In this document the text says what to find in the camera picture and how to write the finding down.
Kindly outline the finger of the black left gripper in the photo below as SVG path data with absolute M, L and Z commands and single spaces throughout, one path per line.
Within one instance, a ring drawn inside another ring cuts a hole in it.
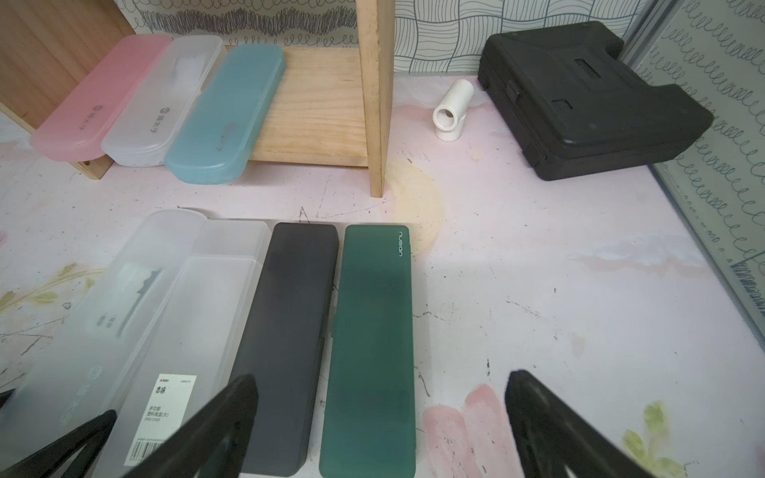
M 106 445 L 118 414 L 109 409 L 1 471 L 2 477 L 51 477 L 72 455 L 63 477 L 85 477 Z

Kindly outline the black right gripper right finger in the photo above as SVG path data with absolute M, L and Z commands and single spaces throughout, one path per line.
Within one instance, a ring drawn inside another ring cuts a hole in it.
M 504 400 L 526 477 L 651 477 L 527 370 Z

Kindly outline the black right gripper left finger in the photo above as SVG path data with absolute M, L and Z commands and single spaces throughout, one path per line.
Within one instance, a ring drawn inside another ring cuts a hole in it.
M 135 446 L 127 454 L 129 477 L 237 477 L 257 414 L 254 376 L 227 384 L 189 420 L 195 376 L 160 374 L 145 408 Z

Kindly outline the clear rounded pencil case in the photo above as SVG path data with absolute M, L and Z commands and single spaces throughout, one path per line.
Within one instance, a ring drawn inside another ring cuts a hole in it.
M 206 221 L 173 209 L 141 223 L 2 406 L 2 468 L 119 407 Z

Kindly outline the clear labelled pencil case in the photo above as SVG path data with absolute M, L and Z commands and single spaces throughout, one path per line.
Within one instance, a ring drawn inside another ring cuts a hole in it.
M 209 220 L 199 232 L 131 383 L 96 477 L 122 477 L 225 384 L 271 239 L 253 220 Z

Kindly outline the black pencil case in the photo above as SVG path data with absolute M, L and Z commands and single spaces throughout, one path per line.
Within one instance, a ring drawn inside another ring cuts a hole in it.
M 290 477 L 306 461 L 338 251 L 333 225 L 274 227 L 231 372 L 259 394 L 244 473 Z

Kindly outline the dark green pencil case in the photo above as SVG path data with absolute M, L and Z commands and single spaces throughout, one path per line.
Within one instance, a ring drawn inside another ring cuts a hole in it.
M 404 225 L 346 229 L 319 469 L 324 477 L 416 473 L 412 256 Z

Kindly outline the teal pencil case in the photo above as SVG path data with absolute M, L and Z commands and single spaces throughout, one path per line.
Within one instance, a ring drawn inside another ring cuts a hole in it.
M 223 184 L 244 171 L 285 72 L 283 49 L 250 44 L 231 49 L 165 156 L 190 184 Z

